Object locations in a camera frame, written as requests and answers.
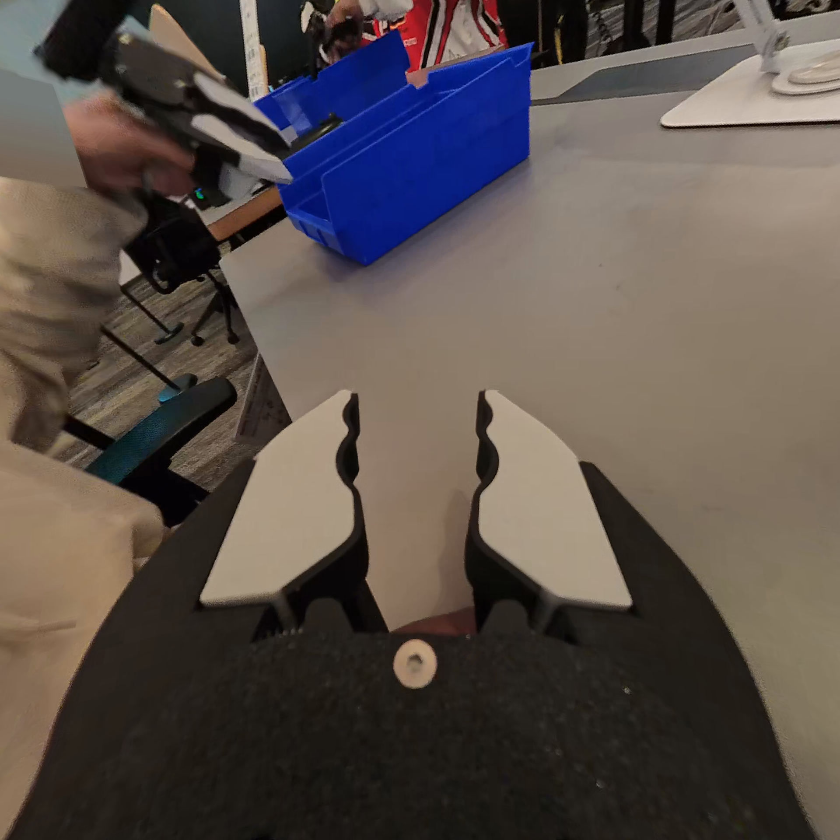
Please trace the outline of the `person's left forearm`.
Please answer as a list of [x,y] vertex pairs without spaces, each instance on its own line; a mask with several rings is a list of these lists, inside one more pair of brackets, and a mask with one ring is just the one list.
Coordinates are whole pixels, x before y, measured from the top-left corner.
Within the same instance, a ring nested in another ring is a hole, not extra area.
[[147,219],[131,192],[2,179],[2,440],[52,448]]

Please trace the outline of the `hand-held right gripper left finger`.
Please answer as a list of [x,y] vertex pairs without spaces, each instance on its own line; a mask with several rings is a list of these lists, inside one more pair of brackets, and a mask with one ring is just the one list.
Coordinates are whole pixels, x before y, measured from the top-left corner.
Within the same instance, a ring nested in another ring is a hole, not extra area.
[[358,396],[338,391],[259,452],[198,597],[206,609],[269,605],[283,628],[311,602],[351,602],[368,571]]

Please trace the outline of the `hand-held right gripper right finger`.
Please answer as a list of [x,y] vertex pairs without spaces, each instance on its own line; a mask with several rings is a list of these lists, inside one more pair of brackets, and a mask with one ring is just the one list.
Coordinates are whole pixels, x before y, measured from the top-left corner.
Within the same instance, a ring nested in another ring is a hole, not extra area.
[[634,601],[574,451],[497,390],[479,393],[476,436],[465,573],[477,624],[504,601],[543,633],[566,607],[628,613]]

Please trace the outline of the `blue plastic bin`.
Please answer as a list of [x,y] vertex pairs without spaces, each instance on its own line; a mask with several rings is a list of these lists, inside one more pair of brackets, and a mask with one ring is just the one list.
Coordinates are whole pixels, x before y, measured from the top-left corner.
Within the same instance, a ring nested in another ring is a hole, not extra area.
[[293,226],[369,266],[530,155],[532,44],[430,71],[289,159]]
[[410,59],[400,34],[367,42],[361,49],[320,70],[300,76],[255,101],[279,130],[303,135],[330,116],[348,121],[407,84]]

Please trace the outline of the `laminated paper sign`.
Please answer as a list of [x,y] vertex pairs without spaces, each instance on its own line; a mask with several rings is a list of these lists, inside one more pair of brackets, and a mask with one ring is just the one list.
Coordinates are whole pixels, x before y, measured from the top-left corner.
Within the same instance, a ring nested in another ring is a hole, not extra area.
[[261,355],[257,355],[234,431],[234,442],[260,452],[292,424],[270,372]]

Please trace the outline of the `white metal stand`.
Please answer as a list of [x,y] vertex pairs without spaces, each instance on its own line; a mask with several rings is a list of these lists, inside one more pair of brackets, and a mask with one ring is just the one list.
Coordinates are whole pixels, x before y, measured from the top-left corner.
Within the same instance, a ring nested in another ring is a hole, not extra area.
[[839,122],[839,40],[791,46],[766,1],[736,1],[757,55],[706,84],[662,116],[667,130]]

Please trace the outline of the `white metal bracket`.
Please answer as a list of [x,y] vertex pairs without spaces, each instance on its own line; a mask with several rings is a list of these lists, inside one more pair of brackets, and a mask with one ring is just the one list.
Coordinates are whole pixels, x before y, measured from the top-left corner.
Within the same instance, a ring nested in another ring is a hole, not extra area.
[[241,28],[244,40],[248,95],[252,102],[270,92],[266,51],[259,35],[257,1],[239,1]]

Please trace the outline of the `person's cream sweatshirt torso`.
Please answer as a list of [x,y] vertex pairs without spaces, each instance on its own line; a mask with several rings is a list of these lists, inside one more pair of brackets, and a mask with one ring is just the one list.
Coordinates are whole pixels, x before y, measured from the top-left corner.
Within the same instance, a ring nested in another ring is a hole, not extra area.
[[10,830],[91,640],[156,551],[159,509],[8,442],[1,457],[1,826]]

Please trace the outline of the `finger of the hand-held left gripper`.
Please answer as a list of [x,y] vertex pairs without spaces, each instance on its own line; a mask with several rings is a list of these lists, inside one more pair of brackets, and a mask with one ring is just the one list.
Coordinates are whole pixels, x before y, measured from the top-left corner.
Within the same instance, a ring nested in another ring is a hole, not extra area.
[[196,162],[218,162],[229,170],[255,181],[290,184],[293,175],[283,160],[262,149],[256,141],[237,133],[211,114],[190,118],[190,131],[197,142]]
[[192,124],[215,137],[238,137],[267,153],[289,153],[291,144],[248,99],[202,70],[192,72]]

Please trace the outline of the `black jacket with yellow trim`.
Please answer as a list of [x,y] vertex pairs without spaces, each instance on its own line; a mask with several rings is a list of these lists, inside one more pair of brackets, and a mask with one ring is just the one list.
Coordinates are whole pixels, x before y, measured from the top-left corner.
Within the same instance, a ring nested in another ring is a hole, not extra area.
[[532,44],[538,69],[583,60],[589,36],[586,1],[499,2],[508,46]]

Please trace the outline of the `wooden board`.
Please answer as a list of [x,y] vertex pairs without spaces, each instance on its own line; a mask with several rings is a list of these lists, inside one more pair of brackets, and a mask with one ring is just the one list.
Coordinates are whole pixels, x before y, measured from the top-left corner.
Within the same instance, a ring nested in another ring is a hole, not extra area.
[[149,31],[153,42],[164,50],[190,61],[216,81],[225,83],[226,77],[205,57],[190,40],[185,30],[160,3],[150,7]]

